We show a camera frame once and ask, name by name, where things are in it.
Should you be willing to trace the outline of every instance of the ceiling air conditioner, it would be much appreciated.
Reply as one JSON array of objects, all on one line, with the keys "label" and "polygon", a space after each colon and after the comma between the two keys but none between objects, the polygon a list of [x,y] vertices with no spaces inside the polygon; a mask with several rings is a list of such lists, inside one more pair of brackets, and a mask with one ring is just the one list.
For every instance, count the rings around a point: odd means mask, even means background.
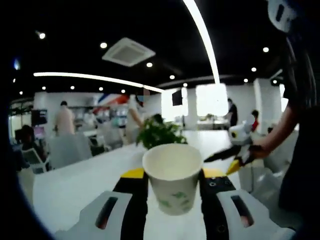
[{"label": "ceiling air conditioner", "polygon": [[124,37],[110,47],[102,56],[102,59],[123,66],[132,67],[153,57],[155,54],[156,53],[149,48]]}]

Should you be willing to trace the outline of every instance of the black ceiling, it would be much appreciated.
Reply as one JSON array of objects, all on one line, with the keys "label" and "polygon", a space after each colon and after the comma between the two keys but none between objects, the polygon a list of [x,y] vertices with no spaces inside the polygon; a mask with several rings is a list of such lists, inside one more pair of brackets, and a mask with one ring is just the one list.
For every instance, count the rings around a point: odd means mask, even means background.
[{"label": "black ceiling", "polygon": [[[282,33],[268,19],[265,0],[196,0],[209,31],[221,78],[226,84],[270,77],[279,66]],[[34,72],[69,72],[99,75],[157,86],[170,80],[212,75],[198,29],[182,0],[74,0],[28,3],[16,11],[13,59],[16,82],[12,95],[32,96],[46,86],[48,92],[134,91],[116,83],[73,77],[33,77]],[[46,34],[39,39],[36,31]],[[121,38],[132,39],[156,52],[133,67],[102,60]],[[106,49],[100,43],[106,42]],[[152,62],[153,67],[146,67]]]}]

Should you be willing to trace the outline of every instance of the white paper cup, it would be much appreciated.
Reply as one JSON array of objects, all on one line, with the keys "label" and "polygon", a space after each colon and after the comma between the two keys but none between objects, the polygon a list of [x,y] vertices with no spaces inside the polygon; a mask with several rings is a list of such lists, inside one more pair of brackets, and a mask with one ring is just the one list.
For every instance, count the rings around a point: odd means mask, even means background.
[{"label": "white paper cup", "polygon": [[161,211],[178,216],[192,209],[203,165],[199,150],[187,144],[159,145],[143,155],[142,165]]}]

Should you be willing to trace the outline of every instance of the led light strip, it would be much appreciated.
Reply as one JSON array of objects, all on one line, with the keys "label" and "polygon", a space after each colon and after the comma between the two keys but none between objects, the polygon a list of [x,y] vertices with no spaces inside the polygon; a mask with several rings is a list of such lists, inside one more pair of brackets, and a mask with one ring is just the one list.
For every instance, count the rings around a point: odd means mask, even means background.
[{"label": "led light strip", "polygon": [[209,37],[209,33],[207,30],[207,27],[205,25],[204,19],[201,16],[201,13],[197,7],[197,4],[195,3],[194,0],[183,0],[184,4],[188,8],[196,27],[199,30],[199,33],[201,35],[202,41],[204,43],[204,47],[206,50],[206,53],[208,54],[214,81],[216,84],[220,83],[220,78],[219,78],[219,72],[218,72],[218,66],[217,66],[217,61],[214,53],[214,48],[212,47],[212,43]]},{"label": "led light strip", "polygon": [[83,79],[95,79],[95,80],[102,80],[102,81],[112,82],[112,83],[117,83],[117,84],[129,85],[129,86],[133,86],[133,87],[137,87],[137,88],[145,88],[145,89],[155,91],[158,93],[163,93],[165,91],[165,90],[157,88],[157,87],[143,85],[141,83],[137,83],[137,82],[133,82],[133,81],[121,80],[121,79],[107,77],[107,76],[82,74],[82,73],[49,71],[49,72],[35,72],[33,74],[33,76],[35,76],[35,77],[74,77],[74,78],[83,78]]}]

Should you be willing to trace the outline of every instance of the potted plant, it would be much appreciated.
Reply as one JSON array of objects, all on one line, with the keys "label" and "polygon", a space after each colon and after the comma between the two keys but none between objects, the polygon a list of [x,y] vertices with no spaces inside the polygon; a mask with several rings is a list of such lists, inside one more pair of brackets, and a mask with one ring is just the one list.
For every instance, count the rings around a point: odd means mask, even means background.
[{"label": "potted plant", "polygon": [[156,114],[143,123],[143,128],[136,138],[136,144],[142,143],[146,149],[162,144],[187,144],[179,126],[165,123],[160,114]]}]

